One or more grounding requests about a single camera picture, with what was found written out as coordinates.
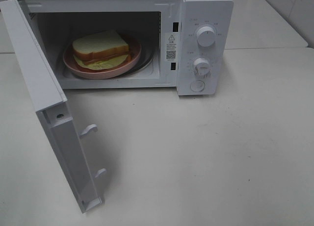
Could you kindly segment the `round white door-release button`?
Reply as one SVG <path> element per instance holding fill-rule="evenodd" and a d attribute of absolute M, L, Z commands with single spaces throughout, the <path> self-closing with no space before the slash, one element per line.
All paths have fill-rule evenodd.
<path fill-rule="evenodd" d="M 205 88 L 205 83 L 201 80 L 194 81 L 190 84 L 190 89 L 193 92 L 202 92 Z"/>

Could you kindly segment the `pink round plate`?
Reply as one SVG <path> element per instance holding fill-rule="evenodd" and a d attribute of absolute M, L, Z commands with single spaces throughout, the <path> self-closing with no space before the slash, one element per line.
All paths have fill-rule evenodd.
<path fill-rule="evenodd" d="M 71 45 L 69 45 L 63 53 L 64 64 L 74 75 L 85 79 L 100 80 L 122 75 L 131 70 L 139 61 L 142 46 L 137 39 L 130 35 L 122 34 L 121 36 L 128 43 L 131 54 L 123 63 L 117 65 L 116 67 L 97 71 L 83 68 L 75 61 L 73 56 L 73 47 Z"/>

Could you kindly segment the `white bread sandwich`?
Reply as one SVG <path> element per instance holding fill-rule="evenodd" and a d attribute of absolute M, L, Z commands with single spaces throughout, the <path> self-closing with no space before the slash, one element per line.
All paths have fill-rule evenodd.
<path fill-rule="evenodd" d="M 131 60 L 128 43 L 115 30 L 78 38 L 72 49 L 76 63 L 92 71 L 112 69 Z"/>

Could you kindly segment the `white microwave door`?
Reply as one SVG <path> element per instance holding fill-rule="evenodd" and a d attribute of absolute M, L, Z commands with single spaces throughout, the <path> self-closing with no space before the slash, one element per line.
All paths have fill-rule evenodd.
<path fill-rule="evenodd" d="M 77 132 L 67 98 L 25 1 L 5 0 L 0 8 L 36 115 L 79 208 L 85 213 L 103 201 L 81 145 L 81 139 L 96 131 L 97 126 L 92 124 Z"/>

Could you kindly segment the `glass microwave turntable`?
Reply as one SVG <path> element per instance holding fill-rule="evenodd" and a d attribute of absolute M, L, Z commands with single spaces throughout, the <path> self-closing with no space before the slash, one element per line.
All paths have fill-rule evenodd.
<path fill-rule="evenodd" d="M 136 65 L 129 70 L 128 72 L 113 77 L 116 78 L 134 78 L 137 76 L 150 76 L 154 72 L 154 59 L 158 58 L 158 51 L 156 51 L 150 43 L 140 42 L 142 46 L 141 56 Z M 58 66 L 55 70 L 55 75 L 58 79 L 85 79 L 79 76 L 74 75 L 70 70 L 66 67 L 63 61 L 63 56 L 58 61 Z"/>

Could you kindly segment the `lower white timer knob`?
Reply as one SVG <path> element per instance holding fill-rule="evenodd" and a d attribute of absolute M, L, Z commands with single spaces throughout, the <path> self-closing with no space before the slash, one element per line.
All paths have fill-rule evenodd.
<path fill-rule="evenodd" d="M 210 61 L 203 57 L 196 58 L 193 61 L 192 69 L 196 77 L 208 76 L 211 73 Z"/>

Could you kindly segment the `white warning label sticker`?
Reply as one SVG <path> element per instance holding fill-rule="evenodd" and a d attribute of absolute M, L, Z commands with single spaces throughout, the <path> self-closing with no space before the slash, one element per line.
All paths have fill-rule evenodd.
<path fill-rule="evenodd" d="M 177 40 L 178 33 L 171 32 L 165 34 L 165 61 L 176 62 L 177 61 Z"/>

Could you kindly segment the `white microwave oven body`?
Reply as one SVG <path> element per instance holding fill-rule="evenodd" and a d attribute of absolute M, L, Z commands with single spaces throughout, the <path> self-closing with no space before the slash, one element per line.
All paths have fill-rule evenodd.
<path fill-rule="evenodd" d="M 59 59 L 70 42 L 87 34 L 115 29 L 147 42 L 158 51 L 150 76 L 104 80 L 58 79 L 64 89 L 174 87 L 181 96 L 215 93 L 222 55 L 233 11 L 232 0 L 23 0 L 44 44 L 55 74 Z M 197 43 L 200 26 L 216 29 L 210 47 Z M 177 32 L 177 61 L 165 61 L 165 34 Z M 211 73 L 196 77 L 192 64 L 203 57 Z M 201 80 L 202 92 L 190 84 Z"/>

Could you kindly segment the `upper white power knob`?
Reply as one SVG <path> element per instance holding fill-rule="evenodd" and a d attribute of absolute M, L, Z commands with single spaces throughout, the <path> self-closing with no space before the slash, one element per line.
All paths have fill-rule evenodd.
<path fill-rule="evenodd" d="M 210 47 L 216 40 L 216 29 L 211 25 L 200 26 L 196 31 L 197 43 L 202 47 Z"/>

